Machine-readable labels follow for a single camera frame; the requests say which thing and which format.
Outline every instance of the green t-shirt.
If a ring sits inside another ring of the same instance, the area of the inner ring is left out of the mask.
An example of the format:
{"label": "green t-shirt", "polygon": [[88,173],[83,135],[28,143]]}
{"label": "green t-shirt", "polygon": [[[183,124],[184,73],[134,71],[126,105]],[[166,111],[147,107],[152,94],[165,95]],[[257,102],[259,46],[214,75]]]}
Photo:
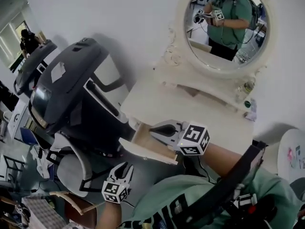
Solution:
{"label": "green t-shirt", "polygon": [[[210,0],[213,10],[221,10],[225,19],[237,20],[244,19],[249,22],[252,20],[252,6],[249,0]],[[208,36],[216,43],[230,49],[240,49],[244,40],[245,29],[232,29],[228,27],[208,26]]]}
{"label": "green t-shirt", "polygon": [[[277,214],[270,222],[271,227],[273,229],[292,228],[301,207],[301,201],[295,196],[288,182],[263,168],[258,169],[253,181],[251,181],[252,178],[253,176],[249,175],[243,181],[243,184],[249,184],[249,186],[242,195],[255,193],[258,200],[269,194],[274,195]],[[176,226],[171,218],[176,202],[190,206],[212,187],[213,185],[202,177],[176,176],[165,179],[150,189],[135,207],[132,218],[123,222],[119,228],[142,229],[143,223],[156,224],[163,221],[167,228],[175,229]],[[228,218],[229,215],[223,212],[214,219],[211,225],[204,226],[204,229],[221,229]]]}

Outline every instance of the bottle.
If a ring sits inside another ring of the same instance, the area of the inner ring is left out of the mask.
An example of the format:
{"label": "bottle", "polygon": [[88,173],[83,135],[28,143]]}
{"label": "bottle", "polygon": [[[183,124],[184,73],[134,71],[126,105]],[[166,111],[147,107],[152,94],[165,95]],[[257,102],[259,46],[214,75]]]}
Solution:
{"label": "bottle", "polygon": [[236,102],[241,103],[246,99],[250,92],[254,89],[255,83],[253,80],[247,81],[236,89]]}

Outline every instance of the black and white marker cube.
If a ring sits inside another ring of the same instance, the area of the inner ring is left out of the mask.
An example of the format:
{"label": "black and white marker cube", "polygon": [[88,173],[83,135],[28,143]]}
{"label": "black and white marker cube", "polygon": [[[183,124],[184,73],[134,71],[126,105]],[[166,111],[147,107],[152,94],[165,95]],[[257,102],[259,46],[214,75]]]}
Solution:
{"label": "black and white marker cube", "polygon": [[190,122],[177,146],[186,156],[199,156],[204,154],[209,142],[210,135],[207,127],[196,122]]}
{"label": "black and white marker cube", "polygon": [[104,181],[102,194],[107,202],[120,204],[128,195],[129,184]]}
{"label": "black and white marker cube", "polygon": [[224,19],[224,14],[221,10],[215,10],[214,11],[214,14],[215,14],[215,18],[220,21],[220,20],[223,20]]}

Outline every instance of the white vanity table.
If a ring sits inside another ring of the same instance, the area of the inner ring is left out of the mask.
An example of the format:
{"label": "white vanity table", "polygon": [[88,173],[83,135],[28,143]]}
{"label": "white vanity table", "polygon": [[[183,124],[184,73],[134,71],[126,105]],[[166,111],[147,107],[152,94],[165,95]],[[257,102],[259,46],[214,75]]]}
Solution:
{"label": "white vanity table", "polygon": [[[175,152],[158,143],[149,133],[153,125],[176,120],[202,123],[209,130],[211,143],[245,153],[253,140],[254,122],[244,118],[244,114],[250,112],[245,102],[250,102],[251,97],[237,102],[236,89],[249,80],[254,79],[255,83],[255,73],[265,66],[277,37],[270,0],[261,2],[271,30],[256,57],[244,65],[236,65],[205,50],[200,52],[200,57],[196,54],[188,41],[185,24],[190,0],[179,1],[175,25],[169,28],[170,45],[164,56],[154,69],[147,69],[138,79],[121,106],[121,111],[133,123],[131,126],[137,130],[131,142],[120,139],[125,149],[144,158],[177,164]],[[190,94],[186,88],[191,88],[195,94]]]}
{"label": "white vanity table", "polygon": [[170,119],[204,123],[212,143],[239,154],[252,144],[253,122],[216,100],[201,94],[192,97],[182,88],[159,84],[154,75],[153,70],[147,70],[123,102],[121,110],[127,117],[148,125]]}

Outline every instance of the black cable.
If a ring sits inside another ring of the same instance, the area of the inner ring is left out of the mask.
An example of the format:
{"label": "black cable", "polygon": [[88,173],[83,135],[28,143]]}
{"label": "black cable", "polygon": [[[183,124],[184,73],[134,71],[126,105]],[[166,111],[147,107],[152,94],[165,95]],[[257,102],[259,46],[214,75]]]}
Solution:
{"label": "black cable", "polygon": [[205,33],[208,33],[208,32],[206,32],[205,30],[204,30],[204,28],[202,27],[202,24],[200,23],[200,26],[201,26],[201,28],[203,29],[203,31],[205,32]]}
{"label": "black cable", "polygon": [[[233,5],[232,5],[232,8],[231,8],[231,19],[233,20],[233,8],[236,7],[236,4],[235,4],[235,3],[236,3],[236,0],[232,0],[232,3],[233,3]],[[236,39],[239,43],[241,43],[241,44],[248,44],[248,43],[251,41],[251,39],[253,38],[253,36],[254,36],[254,31],[253,31],[252,36],[251,36],[251,38],[249,39],[249,41],[247,41],[247,42],[241,42],[241,41],[237,38],[237,35],[236,35],[236,33],[235,33],[235,30],[234,30],[233,28],[231,28],[231,29],[232,29],[232,32],[233,32],[233,36],[234,36],[235,39]],[[222,43],[223,43],[225,46],[234,46],[234,45],[237,45],[237,44],[238,44],[238,43],[225,44],[224,41],[223,41],[223,35],[224,35],[224,28],[223,28],[222,35],[221,35],[221,41],[222,41]]]}
{"label": "black cable", "polygon": [[56,184],[56,186],[58,187],[59,191],[61,192],[61,187],[58,185],[58,183],[56,181],[53,181],[53,182]]}
{"label": "black cable", "polygon": [[201,161],[200,161],[200,157],[199,157],[199,156],[198,156],[198,162],[199,162],[200,168],[201,168],[202,170],[204,170],[204,172],[207,174],[208,179],[209,179],[209,183],[211,183],[211,184],[213,184],[213,185],[216,185],[216,183],[211,182],[210,175],[209,175],[209,173],[206,171],[206,169],[203,167],[203,165],[201,164]]}
{"label": "black cable", "polygon": [[[38,183],[38,188],[37,188],[37,189],[24,190],[24,191],[25,191],[25,192],[36,193],[39,189],[41,189],[41,190],[44,191],[44,192],[49,192],[49,191],[47,191],[47,190],[41,188],[41,186],[40,186],[41,183],[47,182],[47,181],[52,181],[52,180],[43,180],[43,181],[40,181],[40,182]],[[60,188],[60,186],[58,185],[58,183],[55,182],[55,181],[52,181],[52,182],[58,187],[59,191],[61,191],[61,188]]]}
{"label": "black cable", "polygon": [[123,200],[122,202],[125,203],[125,204],[128,204],[130,207],[133,207],[133,208],[134,208],[134,206],[133,206],[130,202],[128,202],[128,201],[126,201],[126,200]]}
{"label": "black cable", "polygon": [[200,29],[200,27],[197,27],[196,29],[192,29],[192,31],[196,31],[196,30],[198,30],[198,29]]}

